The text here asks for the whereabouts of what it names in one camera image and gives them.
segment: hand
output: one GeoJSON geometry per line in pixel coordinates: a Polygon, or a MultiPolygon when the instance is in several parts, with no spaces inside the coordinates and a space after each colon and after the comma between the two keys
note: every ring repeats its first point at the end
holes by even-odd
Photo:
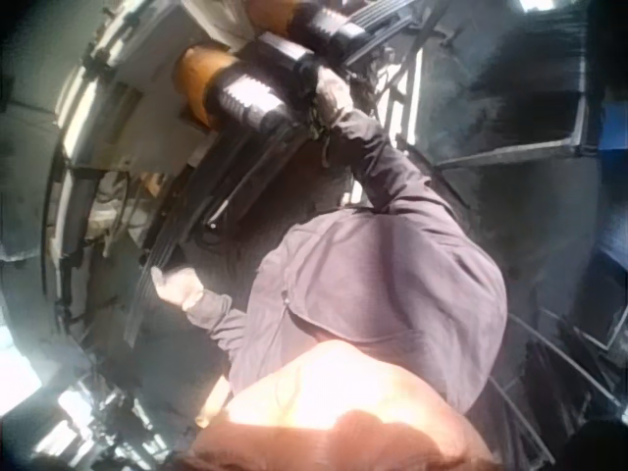
{"type": "Polygon", "coordinates": [[[164,275],[157,267],[150,269],[157,295],[166,302],[187,311],[203,296],[203,284],[193,268],[183,268],[164,275]]]}
{"type": "Polygon", "coordinates": [[[332,126],[343,113],[353,109],[349,85],[326,67],[318,70],[316,95],[319,115],[328,127],[332,126]]]}

